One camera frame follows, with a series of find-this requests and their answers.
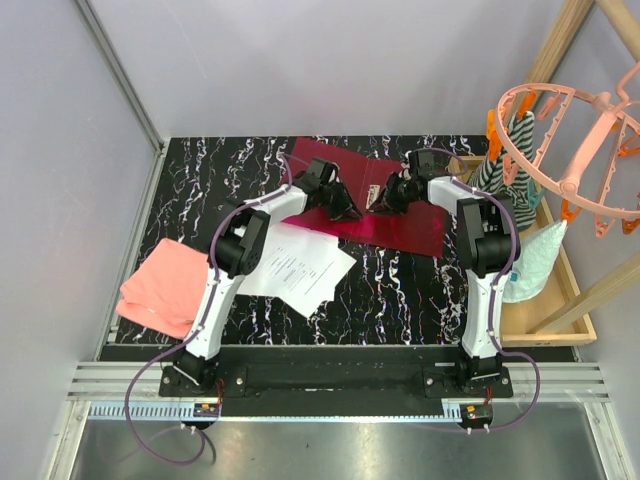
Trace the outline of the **aluminium frame rail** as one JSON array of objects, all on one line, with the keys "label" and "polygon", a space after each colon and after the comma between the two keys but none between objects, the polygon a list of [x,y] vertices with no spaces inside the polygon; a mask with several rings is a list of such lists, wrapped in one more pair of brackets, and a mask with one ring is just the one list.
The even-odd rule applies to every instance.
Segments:
[{"label": "aluminium frame rail", "polygon": [[[116,282],[121,283],[133,272],[137,250],[142,240],[143,227],[146,224],[146,216],[150,212],[152,197],[164,161],[167,141],[158,133],[136,92],[94,3],[92,1],[75,1],[73,5],[115,81],[121,97],[126,102],[130,114],[136,120],[151,148],[151,160],[146,169],[145,183],[138,196],[132,230],[116,277]],[[48,466],[44,474],[46,479],[69,479],[72,476],[88,421],[89,408],[90,402],[88,400],[78,400],[74,397],[65,400],[62,417],[56,426],[55,444],[49,454]]]}]

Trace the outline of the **white lower paper sheet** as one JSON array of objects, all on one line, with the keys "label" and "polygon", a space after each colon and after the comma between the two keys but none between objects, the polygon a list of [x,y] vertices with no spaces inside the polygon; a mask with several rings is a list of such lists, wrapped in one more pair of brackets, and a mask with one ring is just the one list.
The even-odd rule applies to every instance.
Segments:
[{"label": "white lower paper sheet", "polygon": [[305,295],[331,264],[338,246],[332,236],[310,234],[268,237],[261,261],[246,277],[239,293],[255,296]]}]

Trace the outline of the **striped sock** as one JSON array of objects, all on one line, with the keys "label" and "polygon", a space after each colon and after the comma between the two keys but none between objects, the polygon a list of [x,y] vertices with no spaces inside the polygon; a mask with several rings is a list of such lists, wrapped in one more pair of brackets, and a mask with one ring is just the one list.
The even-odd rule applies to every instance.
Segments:
[{"label": "striped sock", "polygon": [[[534,125],[535,114],[532,111],[526,111],[521,119],[512,118],[508,126],[511,142],[528,160],[532,159],[533,154]],[[505,185],[503,159],[506,154],[506,150],[502,149],[494,162],[489,159],[489,154],[486,154],[482,164],[471,174],[468,184],[495,196],[508,195],[513,204],[518,231],[522,232],[529,229],[536,219],[535,208],[529,206],[528,185],[531,177],[526,171],[519,169],[513,182]]]}]

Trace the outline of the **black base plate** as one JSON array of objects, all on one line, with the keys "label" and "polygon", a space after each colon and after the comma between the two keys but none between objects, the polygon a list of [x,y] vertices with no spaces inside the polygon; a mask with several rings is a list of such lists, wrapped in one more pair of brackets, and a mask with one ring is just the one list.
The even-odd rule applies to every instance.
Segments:
[{"label": "black base plate", "polygon": [[375,419],[444,416],[448,400],[510,399],[500,358],[455,346],[225,346],[209,361],[180,354],[163,367],[162,397],[221,394],[234,417]]}]

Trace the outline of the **wooden rack frame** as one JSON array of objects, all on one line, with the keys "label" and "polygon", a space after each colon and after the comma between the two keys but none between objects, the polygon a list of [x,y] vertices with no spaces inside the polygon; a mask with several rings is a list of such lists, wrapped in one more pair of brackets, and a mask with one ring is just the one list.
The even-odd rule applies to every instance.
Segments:
[{"label": "wooden rack frame", "polygon": [[[531,71],[531,80],[547,79],[588,93],[612,90],[639,61],[639,4],[636,1],[568,1]],[[582,103],[570,107],[550,143],[545,172],[562,177],[584,142],[597,114]],[[549,336],[572,325],[639,282],[639,236],[610,224],[610,239],[595,235],[594,219],[584,214],[570,228],[563,258],[587,280],[571,298],[531,332]]]}]

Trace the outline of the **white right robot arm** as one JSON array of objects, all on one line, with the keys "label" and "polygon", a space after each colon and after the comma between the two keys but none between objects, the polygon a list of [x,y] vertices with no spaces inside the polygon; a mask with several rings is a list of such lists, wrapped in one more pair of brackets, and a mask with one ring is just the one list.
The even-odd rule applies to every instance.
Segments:
[{"label": "white right robot arm", "polygon": [[500,380],[500,322],[503,293],[520,253],[518,229],[508,197],[497,198],[471,187],[436,166],[437,148],[406,155],[400,173],[393,173],[367,207],[372,213],[405,213],[424,201],[456,218],[456,252],[468,283],[467,319],[454,384],[476,396]]}]

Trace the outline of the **pink folded cloth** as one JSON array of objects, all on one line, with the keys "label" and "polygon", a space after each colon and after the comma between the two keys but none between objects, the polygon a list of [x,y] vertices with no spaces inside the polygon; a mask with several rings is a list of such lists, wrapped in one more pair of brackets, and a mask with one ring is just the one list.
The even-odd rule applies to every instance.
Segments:
[{"label": "pink folded cloth", "polygon": [[197,315],[208,277],[207,255],[164,238],[120,287],[118,315],[176,339]]}]

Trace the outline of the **red plastic folder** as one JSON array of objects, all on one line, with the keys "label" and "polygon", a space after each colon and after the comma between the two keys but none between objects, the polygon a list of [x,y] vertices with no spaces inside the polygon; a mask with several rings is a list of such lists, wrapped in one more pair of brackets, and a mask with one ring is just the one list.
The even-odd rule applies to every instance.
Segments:
[{"label": "red plastic folder", "polygon": [[379,184],[382,189],[390,174],[401,170],[399,163],[367,158],[305,137],[296,140],[292,155],[296,158],[293,173],[305,170],[305,164],[313,157],[336,163],[339,166],[339,178],[346,184],[363,213],[363,218],[359,221],[332,222],[325,210],[314,209],[288,218],[289,224],[331,234],[350,242],[431,257],[442,256],[449,218],[444,209],[416,202],[402,215],[378,215],[366,211],[369,186]]}]

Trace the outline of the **light teal cloth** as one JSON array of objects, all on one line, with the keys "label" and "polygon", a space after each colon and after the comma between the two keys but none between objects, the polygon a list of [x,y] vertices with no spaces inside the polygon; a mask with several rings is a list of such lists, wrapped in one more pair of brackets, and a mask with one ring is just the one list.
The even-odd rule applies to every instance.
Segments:
[{"label": "light teal cloth", "polygon": [[566,220],[556,221],[528,235],[507,281],[503,302],[520,303],[536,297],[546,286],[568,229]]}]

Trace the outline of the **white printed top paper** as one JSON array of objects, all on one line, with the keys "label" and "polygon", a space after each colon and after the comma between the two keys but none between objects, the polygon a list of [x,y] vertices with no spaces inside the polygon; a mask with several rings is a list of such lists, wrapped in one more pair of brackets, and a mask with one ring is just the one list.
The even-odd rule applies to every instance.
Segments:
[{"label": "white printed top paper", "polygon": [[278,223],[269,229],[259,265],[238,293],[276,297],[308,318],[334,299],[336,286],[356,264],[338,243],[334,236]]}]

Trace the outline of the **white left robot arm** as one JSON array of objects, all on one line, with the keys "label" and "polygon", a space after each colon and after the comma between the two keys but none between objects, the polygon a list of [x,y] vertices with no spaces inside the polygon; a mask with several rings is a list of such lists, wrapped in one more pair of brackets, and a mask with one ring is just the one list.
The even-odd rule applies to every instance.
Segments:
[{"label": "white left robot arm", "polygon": [[205,290],[194,323],[176,351],[173,368],[196,396],[216,382],[216,359],[224,326],[241,283],[258,267],[269,229],[322,208],[332,221],[360,220],[362,213],[340,180],[337,164],[315,157],[276,190],[254,199],[229,199],[207,255]]}]

